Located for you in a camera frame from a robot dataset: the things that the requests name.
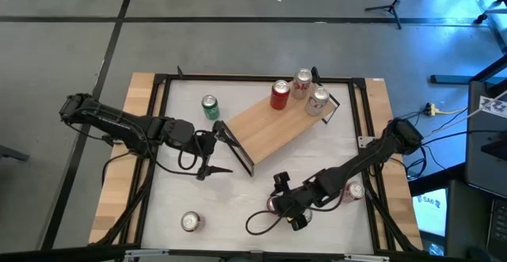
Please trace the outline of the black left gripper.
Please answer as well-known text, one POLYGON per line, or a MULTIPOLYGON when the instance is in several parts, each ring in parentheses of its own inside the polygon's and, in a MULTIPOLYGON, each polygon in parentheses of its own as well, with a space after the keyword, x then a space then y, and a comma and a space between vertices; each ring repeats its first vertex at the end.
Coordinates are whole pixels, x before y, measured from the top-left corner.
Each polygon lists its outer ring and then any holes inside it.
POLYGON ((213 173, 232 173, 230 169, 208 164, 214 152, 217 139, 226 143, 228 146, 239 146, 238 140, 222 120, 217 120, 213 123, 212 131, 197 130, 195 133, 195 140, 199 155, 202 159, 201 166, 196 174, 197 180, 204 180, 205 177, 213 173))

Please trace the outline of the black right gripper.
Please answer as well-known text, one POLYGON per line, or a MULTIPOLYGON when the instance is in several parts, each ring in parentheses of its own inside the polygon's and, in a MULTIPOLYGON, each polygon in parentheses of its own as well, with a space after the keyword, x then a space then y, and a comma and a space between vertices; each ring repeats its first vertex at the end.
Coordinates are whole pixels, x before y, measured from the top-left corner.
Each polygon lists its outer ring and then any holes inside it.
POLYGON ((312 220, 312 211, 305 211, 316 199, 316 192, 304 186, 290 189, 290 176, 287 172, 273 176, 273 212, 281 217, 289 217, 288 222, 294 231, 305 228, 312 220))

